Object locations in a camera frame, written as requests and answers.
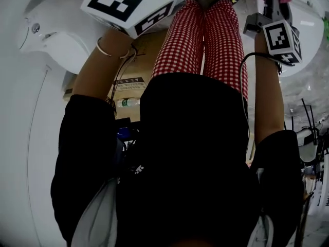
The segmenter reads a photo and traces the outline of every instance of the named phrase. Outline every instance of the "white cube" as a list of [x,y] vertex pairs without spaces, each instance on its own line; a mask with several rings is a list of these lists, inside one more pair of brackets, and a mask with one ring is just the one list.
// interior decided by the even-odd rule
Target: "white cube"
[[270,55],[288,63],[302,62],[299,38],[285,20],[264,25],[263,30]]
[[84,0],[81,9],[133,39],[170,15],[177,0]]

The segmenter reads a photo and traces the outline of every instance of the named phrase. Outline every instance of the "metal rod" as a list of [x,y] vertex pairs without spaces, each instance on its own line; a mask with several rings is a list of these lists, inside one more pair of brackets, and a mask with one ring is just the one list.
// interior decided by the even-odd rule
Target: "metal rod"
[[306,112],[306,115],[307,115],[309,127],[312,129],[312,125],[310,124],[310,118],[309,118],[309,115],[308,115],[308,111],[307,111],[307,108],[306,108],[306,105],[305,105],[305,102],[304,102],[304,99],[303,98],[302,98],[302,102],[303,102],[303,105],[304,105],[304,108],[305,108],[305,112]]
[[313,121],[313,128],[314,128],[314,145],[317,144],[317,132],[316,132],[316,128],[315,128],[315,123],[314,123],[314,116],[313,116],[313,110],[312,110],[312,106],[309,106],[310,109],[310,113],[312,115],[312,121]]

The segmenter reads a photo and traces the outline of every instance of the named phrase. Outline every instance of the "bracelet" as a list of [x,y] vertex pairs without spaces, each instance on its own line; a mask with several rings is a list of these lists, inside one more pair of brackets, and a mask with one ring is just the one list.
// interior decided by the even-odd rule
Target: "bracelet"
[[[100,37],[100,38],[97,40],[97,43],[96,43],[96,46],[97,46],[98,50],[99,50],[100,52],[102,52],[104,55],[106,55],[106,56],[108,56],[108,57],[112,57],[112,55],[107,54],[107,53],[106,53],[106,52],[100,47],[100,45],[99,45],[99,41],[100,41],[101,39],[102,39],[102,37]],[[128,57],[129,52],[130,52],[130,50],[128,49],[127,54],[124,55],[124,56],[122,56],[122,57],[120,57],[120,59],[125,59],[126,57]]]

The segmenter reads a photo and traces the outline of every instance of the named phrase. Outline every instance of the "black shirt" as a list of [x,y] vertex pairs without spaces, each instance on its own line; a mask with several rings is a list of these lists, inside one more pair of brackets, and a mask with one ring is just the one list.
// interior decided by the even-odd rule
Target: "black shirt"
[[[141,97],[140,116],[139,137],[117,173],[112,108],[100,99],[71,97],[51,188],[55,218],[69,244],[88,203],[117,175],[116,246],[168,246],[189,238],[246,246],[262,209],[275,226],[273,245],[287,244],[303,195],[293,131],[263,140],[249,169],[240,93],[186,73],[152,79]],[[264,168],[260,183],[259,167]],[[285,178],[278,177],[280,169]]]

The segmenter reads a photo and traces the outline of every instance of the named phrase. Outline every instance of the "white wall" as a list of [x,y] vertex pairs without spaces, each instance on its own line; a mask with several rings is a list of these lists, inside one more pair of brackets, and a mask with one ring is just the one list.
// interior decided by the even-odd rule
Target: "white wall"
[[42,246],[64,246],[53,217],[50,182],[64,114],[65,71],[46,54],[18,51],[15,34],[30,0],[0,0],[0,241],[39,246],[28,200],[28,134],[36,99],[29,151],[31,208]]

